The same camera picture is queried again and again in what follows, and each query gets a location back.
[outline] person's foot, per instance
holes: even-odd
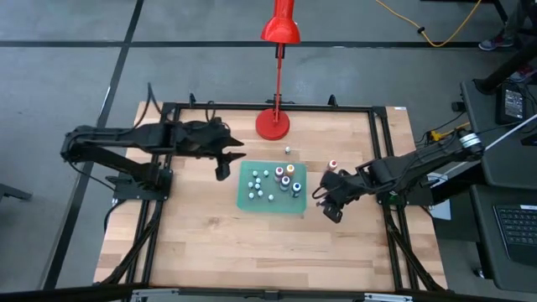
[[[479,49],[485,51],[495,50],[498,47],[511,47],[514,45],[513,37],[503,37],[502,34],[488,40],[482,41],[478,46]]]
[[[519,70],[515,71],[509,79],[515,83],[521,83],[528,80],[532,75],[537,73],[537,68],[532,65],[524,65]]]

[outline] wooden table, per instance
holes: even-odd
[[[414,150],[407,112],[387,107],[396,155]],[[393,290],[387,236],[381,207],[365,195],[346,206],[343,220],[331,222],[316,207],[311,192],[318,186],[326,163],[336,159],[339,168],[373,159],[368,115],[355,112],[288,112],[289,134],[266,141],[255,132],[257,111],[218,111],[244,142],[238,149],[245,160],[302,162],[308,167],[307,209],[303,215],[258,214],[237,208],[240,160],[232,174],[216,181],[216,162],[175,157],[173,189],[164,203],[155,249],[151,285],[304,290]],[[205,120],[203,110],[181,110],[181,121]],[[151,108],[143,122],[158,122]],[[378,121],[382,137],[382,127]],[[292,151],[286,155],[284,148]],[[129,149],[127,156],[149,162],[150,155]],[[131,247],[141,202],[127,201],[110,218],[95,280],[108,276]],[[435,230],[419,207],[406,209],[415,254],[435,281],[446,287]],[[140,279],[144,251],[135,280]],[[403,254],[399,261],[404,284],[408,276]]]

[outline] green board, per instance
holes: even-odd
[[[295,174],[291,177],[289,189],[282,191],[279,188],[279,182],[274,179],[274,171],[278,167],[282,167],[285,170],[288,164],[292,164],[295,167]],[[265,170],[268,171],[268,177],[263,175]],[[262,197],[258,196],[258,191],[255,188],[248,188],[248,182],[255,184],[253,171],[258,171],[258,177],[261,179]],[[299,183],[302,187],[298,197],[291,195],[293,192],[291,186],[294,183]],[[252,200],[248,198],[250,192],[254,193]],[[246,160],[241,163],[241,174],[237,189],[237,206],[243,211],[302,214],[305,211],[306,192],[305,164]],[[273,195],[274,200],[269,201],[269,195]]]

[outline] concrete floor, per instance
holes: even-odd
[[[438,40],[472,7],[386,2],[419,20]],[[0,40],[123,40],[134,5],[134,0],[2,0]],[[505,1],[506,10],[512,6]],[[270,0],[146,0],[133,39],[257,41],[270,12]],[[303,40],[421,41],[412,26],[373,0],[297,0],[295,20]],[[482,5],[456,40],[485,39],[500,27],[493,6]],[[34,193],[29,203],[4,199],[0,205],[1,292],[39,286],[76,179],[60,160],[63,134],[95,124],[119,50],[0,48],[0,182]],[[282,89],[285,98],[304,104],[326,103],[335,94],[340,104],[405,106],[414,136],[420,137],[455,116],[450,103],[459,97],[460,81],[486,76],[510,55],[478,49],[293,48],[286,53]],[[185,101],[194,92],[201,102],[260,102],[274,93],[274,49],[130,49],[108,126],[132,125],[147,81],[162,101]],[[100,178],[107,173],[93,171]],[[90,182],[59,287],[91,284],[111,196]],[[448,284],[456,292],[536,300],[475,278],[471,268],[477,255],[469,243],[439,244]]]

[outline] keyboard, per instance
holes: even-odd
[[[509,259],[537,266],[537,206],[498,205],[494,213]]]

